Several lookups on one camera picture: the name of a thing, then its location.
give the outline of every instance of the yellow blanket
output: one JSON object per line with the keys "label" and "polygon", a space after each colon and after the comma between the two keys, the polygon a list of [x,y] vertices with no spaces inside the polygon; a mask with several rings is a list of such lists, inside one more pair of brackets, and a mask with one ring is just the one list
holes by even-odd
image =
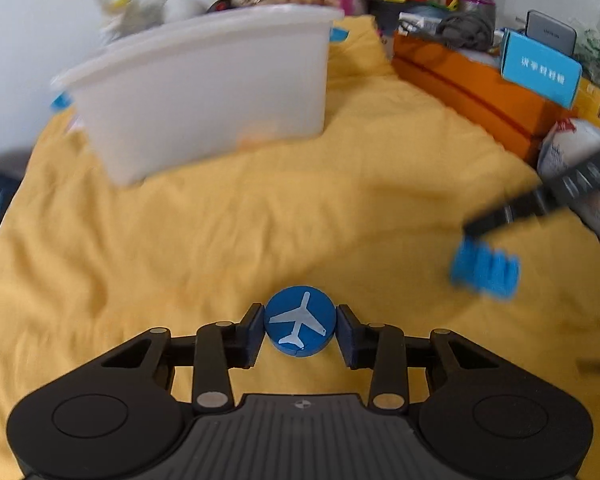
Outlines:
{"label": "yellow blanket", "polygon": [[[594,443],[581,476],[600,480],[600,244],[573,214],[498,232],[522,282],[499,303],[454,288],[462,220],[536,183],[485,132],[400,81],[366,18],[332,46],[324,134],[275,143],[113,187],[71,112],[40,136],[0,228],[0,480],[18,478],[4,427],[31,390],[152,326],[173,335],[239,320],[254,301],[305,283],[363,322],[427,336],[446,327],[567,390]],[[265,341],[234,393],[364,394],[337,344],[306,359]],[[413,398],[425,386],[413,375]],[[186,398],[190,376],[176,377]]]}

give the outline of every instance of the metal rivet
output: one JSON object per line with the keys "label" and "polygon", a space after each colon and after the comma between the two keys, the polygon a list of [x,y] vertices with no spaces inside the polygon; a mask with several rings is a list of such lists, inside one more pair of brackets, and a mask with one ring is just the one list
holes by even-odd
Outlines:
{"label": "metal rivet", "polygon": [[312,404],[310,400],[302,399],[294,402],[294,406],[299,410],[306,410],[307,408],[310,408]]}
{"label": "metal rivet", "polygon": [[397,410],[404,406],[404,397],[398,394],[380,394],[374,397],[374,406],[381,410]]}
{"label": "metal rivet", "polygon": [[221,406],[224,406],[228,400],[229,397],[222,392],[205,392],[199,394],[196,402],[203,408],[220,408]]}

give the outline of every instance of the circular pad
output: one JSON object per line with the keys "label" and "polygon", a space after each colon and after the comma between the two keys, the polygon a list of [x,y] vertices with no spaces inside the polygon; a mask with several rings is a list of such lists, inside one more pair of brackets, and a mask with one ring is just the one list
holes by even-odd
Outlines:
{"label": "circular pad", "polygon": [[573,397],[513,368],[463,370],[420,408],[424,439],[476,478],[540,480],[577,471],[592,437]]}
{"label": "circular pad", "polygon": [[182,410],[134,372],[101,367],[22,399],[7,422],[16,457],[39,476],[65,480],[119,478],[158,460],[180,436]]}
{"label": "circular pad", "polygon": [[474,407],[478,426],[495,436],[528,438],[547,424],[546,411],[526,397],[499,395],[481,400]]}
{"label": "circular pad", "polygon": [[290,286],[267,303],[264,327],[278,350],[294,357],[307,357],[329,343],[336,328],[336,309],[321,290]]}
{"label": "circular pad", "polygon": [[108,395],[81,395],[66,400],[53,414],[58,430],[77,438],[94,438],[116,431],[129,410],[121,400]]}

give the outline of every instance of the white plastic bin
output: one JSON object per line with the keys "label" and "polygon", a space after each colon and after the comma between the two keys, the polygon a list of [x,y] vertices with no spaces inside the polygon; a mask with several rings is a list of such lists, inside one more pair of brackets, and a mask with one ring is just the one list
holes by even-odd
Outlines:
{"label": "white plastic bin", "polygon": [[263,139],[322,131],[331,22],[318,6],[164,25],[59,75],[116,184]]}

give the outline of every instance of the blue box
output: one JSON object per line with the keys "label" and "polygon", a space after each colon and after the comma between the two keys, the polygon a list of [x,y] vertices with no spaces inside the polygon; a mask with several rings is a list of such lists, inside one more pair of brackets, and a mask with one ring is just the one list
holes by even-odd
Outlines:
{"label": "blue box", "polygon": [[512,30],[507,31],[501,52],[503,79],[571,108],[582,76],[580,63]]}

